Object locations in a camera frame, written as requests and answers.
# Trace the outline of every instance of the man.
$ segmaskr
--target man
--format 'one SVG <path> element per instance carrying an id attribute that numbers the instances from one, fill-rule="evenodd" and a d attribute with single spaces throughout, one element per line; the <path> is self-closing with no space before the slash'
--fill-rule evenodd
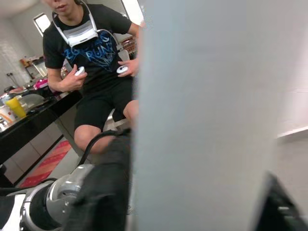
<path id="1" fill-rule="evenodd" d="M 62 31 L 73 29 L 89 20 L 88 11 L 78 0 L 43 0 L 58 17 L 55 22 Z M 103 5 L 88 4 L 97 29 L 111 33 L 129 33 L 139 37 L 139 26 L 120 13 Z M 138 58 L 119 62 L 116 43 L 106 32 L 98 38 L 71 48 L 52 23 L 44 32 L 43 48 L 48 69 L 49 86 L 57 91 L 81 90 L 83 99 L 77 106 L 74 139 L 78 147 L 85 150 L 88 143 L 99 134 L 113 108 L 133 123 L 138 115 L 138 101 L 132 100 L 132 77 L 138 72 Z M 61 79 L 64 59 L 74 66 Z M 128 71 L 119 75 L 116 70 L 126 65 Z M 77 67 L 84 66 L 86 72 L 75 76 Z M 113 137 L 104 137 L 93 146 L 92 153 L 101 153 Z"/>

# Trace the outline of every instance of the black shorts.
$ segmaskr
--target black shorts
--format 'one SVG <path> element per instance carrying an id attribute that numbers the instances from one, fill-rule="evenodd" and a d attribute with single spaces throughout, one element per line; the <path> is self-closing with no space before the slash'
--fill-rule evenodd
<path id="1" fill-rule="evenodd" d="M 102 130 L 112 109 L 115 108 L 117 114 L 120 115 L 114 118 L 115 121 L 125 118 L 123 111 L 130 101 L 132 101 L 131 78 L 124 78 L 110 90 L 84 96 L 77 104 L 75 129 L 80 125 L 92 125 Z"/>

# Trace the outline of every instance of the yellow cup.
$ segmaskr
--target yellow cup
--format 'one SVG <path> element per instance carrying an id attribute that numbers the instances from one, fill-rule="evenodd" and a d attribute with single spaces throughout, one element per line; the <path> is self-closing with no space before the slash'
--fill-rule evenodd
<path id="1" fill-rule="evenodd" d="M 26 116 L 24 109 L 16 97 L 8 100 L 5 104 L 8 105 L 19 118 L 24 118 Z"/>

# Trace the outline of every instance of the remote control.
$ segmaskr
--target remote control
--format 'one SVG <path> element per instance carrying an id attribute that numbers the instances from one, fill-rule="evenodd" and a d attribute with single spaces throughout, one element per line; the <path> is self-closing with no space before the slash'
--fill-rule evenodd
<path id="1" fill-rule="evenodd" d="M 78 68 L 78 70 L 75 73 L 75 76 L 79 76 L 81 74 L 85 73 L 85 67 L 81 66 L 80 68 Z"/>
<path id="2" fill-rule="evenodd" d="M 127 66 L 120 66 L 120 67 L 116 70 L 116 72 L 117 72 L 118 74 L 122 74 L 122 73 L 124 73 L 124 72 L 126 72 L 126 71 L 128 71 L 128 67 L 127 67 Z"/>

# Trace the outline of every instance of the mouth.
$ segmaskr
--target mouth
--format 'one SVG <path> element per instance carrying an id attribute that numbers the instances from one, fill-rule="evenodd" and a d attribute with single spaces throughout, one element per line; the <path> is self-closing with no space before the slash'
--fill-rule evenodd
<path id="1" fill-rule="evenodd" d="M 65 4 L 59 5 L 59 6 L 56 7 L 56 9 L 57 9 L 58 11 L 63 12 L 63 11 L 66 10 L 66 5 L 65 5 Z"/>

